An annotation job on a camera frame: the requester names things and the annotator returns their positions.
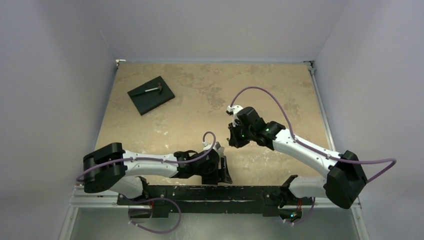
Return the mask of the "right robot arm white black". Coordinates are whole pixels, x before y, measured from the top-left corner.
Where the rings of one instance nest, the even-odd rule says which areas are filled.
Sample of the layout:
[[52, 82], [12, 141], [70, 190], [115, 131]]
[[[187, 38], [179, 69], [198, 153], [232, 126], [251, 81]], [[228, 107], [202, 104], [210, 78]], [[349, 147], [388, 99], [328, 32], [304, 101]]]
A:
[[281, 186], [281, 205], [302, 198], [327, 198], [342, 209], [349, 209], [368, 179], [357, 155], [327, 150], [301, 137], [291, 136], [289, 129], [275, 122], [265, 122], [253, 107], [228, 106], [232, 116], [227, 139], [231, 147], [242, 148], [250, 142], [280, 152], [306, 164], [319, 177], [291, 175]]

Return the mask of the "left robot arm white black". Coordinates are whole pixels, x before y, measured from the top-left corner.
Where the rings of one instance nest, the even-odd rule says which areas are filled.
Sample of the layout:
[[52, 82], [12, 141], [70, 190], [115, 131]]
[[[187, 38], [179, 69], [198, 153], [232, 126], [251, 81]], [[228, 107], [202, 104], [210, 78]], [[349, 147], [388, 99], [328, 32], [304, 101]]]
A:
[[76, 177], [89, 194], [113, 191], [138, 205], [149, 199], [146, 176], [189, 179], [200, 176], [203, 185], [232, 184], [224, 148], [204, 144], [203, 151], [176, 151], [154, 155], [125, 150], [113, 142], [83, 157], [83, 172]]

